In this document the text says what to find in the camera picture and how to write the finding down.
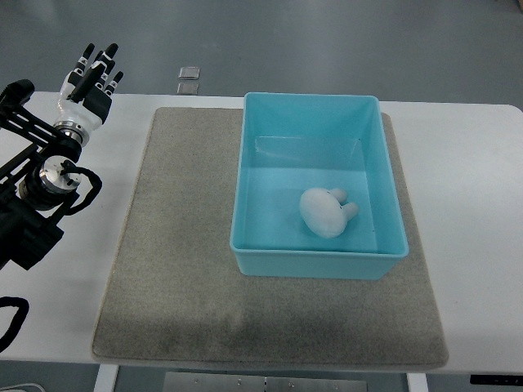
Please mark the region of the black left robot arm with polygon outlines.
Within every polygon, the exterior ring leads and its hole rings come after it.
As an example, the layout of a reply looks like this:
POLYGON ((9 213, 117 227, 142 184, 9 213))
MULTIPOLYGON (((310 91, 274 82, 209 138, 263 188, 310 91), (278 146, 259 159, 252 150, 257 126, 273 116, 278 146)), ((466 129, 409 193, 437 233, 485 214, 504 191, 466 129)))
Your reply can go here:
POLYGON ((88 207, 102 189, 101 178, 78 165, 87 129, 34 116, 25 108, 33 93, 33 83, 21 79, 1 94, 1 128, 29 142, 1 167, 1 264, 25 270, 62 239, 60 221, 88 207))

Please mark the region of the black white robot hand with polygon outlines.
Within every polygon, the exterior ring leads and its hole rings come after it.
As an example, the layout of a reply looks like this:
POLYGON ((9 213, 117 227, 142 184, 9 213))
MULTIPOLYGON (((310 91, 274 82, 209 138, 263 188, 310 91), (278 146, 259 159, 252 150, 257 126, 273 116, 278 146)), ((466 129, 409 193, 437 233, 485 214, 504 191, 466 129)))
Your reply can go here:
POLYGON ((123 79, 123 71, 114 72, 117 51, 116 43, 101 51, 95 51, 92 43, 87 45, 60 89, 56 125, 92 132, 105 123, 112 95, 123 79))

